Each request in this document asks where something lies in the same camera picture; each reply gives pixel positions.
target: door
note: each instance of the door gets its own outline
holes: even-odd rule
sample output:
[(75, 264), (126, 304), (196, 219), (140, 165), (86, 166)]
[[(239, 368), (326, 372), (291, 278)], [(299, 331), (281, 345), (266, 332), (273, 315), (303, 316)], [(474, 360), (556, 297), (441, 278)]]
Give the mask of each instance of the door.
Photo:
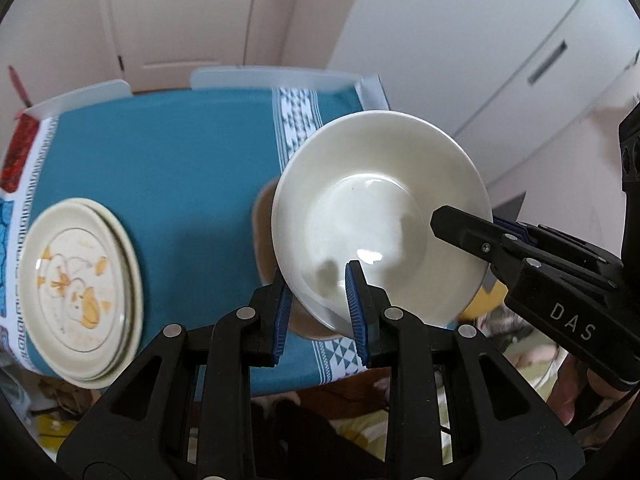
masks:
[(107, 0), (124, 79), (134, 91), (187, 88), (201, 66), (244, 62), (252, 0)]

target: table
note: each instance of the table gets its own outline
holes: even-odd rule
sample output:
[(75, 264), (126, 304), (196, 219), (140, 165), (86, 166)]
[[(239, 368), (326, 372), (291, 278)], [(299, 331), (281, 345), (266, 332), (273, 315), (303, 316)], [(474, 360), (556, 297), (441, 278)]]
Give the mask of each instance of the table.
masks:
[[(0, 194), (5, 348), (27, 368), (55, 375), (25, 334), (15, 267), (30, 222), (71, 197), (105, 205), (131, 238), (145, 294), (140, 349), (168, 323), (189, 330), (247, 304), (260, 285), (250, 220), (258, 191), (322, 124), (360, 110), (353, 88), (208, 89), (139, 95), (41, 121), (17, 189), (2, 186)], [(362, 369), (348, 338), (289, 333), (280, 364), (252, 370), (252, 394)]]

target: black pants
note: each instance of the black pants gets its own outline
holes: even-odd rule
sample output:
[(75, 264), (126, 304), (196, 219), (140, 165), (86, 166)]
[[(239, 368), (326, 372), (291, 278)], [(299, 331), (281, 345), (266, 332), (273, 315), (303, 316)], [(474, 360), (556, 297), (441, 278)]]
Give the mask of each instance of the black pants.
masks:
[(267, 420), (251, 405), (256, 473), (285, 480), (381, 478), (384, 462), (335, 433), (329, 422), (290, 400)]

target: red object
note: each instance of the red object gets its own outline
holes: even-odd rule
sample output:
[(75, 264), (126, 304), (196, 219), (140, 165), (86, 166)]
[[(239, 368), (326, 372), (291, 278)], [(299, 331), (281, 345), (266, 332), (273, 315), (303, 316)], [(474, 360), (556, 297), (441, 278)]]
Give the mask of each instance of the red object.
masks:
[(18, 92), (18, 97), (20, 97), (21, 101), (27, 108), (31, 108), (33, 104), (31, 104), (31, 99), (29, 99), (29, 95), (27, 91), (24, 89), (22, 81), (20, 81), (20, 76), (15, 71), (15, 68), (9, 65), (9, 79), (11, 79), (11, 84), (14, 86), (16, 92)]
[(0, 174), (0, 187), (7, 193), (13, 193), (18, 189), (24, 163), (38, 133), (40, 121), (23, 114), (15, 129), (14, 136), (9, 143), (9, 149), (4, 158), (2, 173)]

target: blue fabric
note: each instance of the blue fabric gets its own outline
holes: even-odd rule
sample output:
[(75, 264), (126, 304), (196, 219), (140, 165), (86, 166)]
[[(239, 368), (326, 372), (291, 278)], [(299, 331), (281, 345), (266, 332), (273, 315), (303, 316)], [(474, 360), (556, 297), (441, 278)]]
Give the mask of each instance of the blue fabric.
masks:
[[(323, 123), (362, 109), (353, 89), (319, 94), (318, 104)], [(280, 174), (273, 121), (271, 90), (159, 92), (61, 115), (31, 221), (76, 196), (117, 216), (142, 272), (140, 349), (168, 323), (215, 323), (260, 285), (250, 214), (260, 188)], [(279, 366), (252, 370), (252, 389), (286, 391), (320, 377), (311, 342), (289, 334)]]

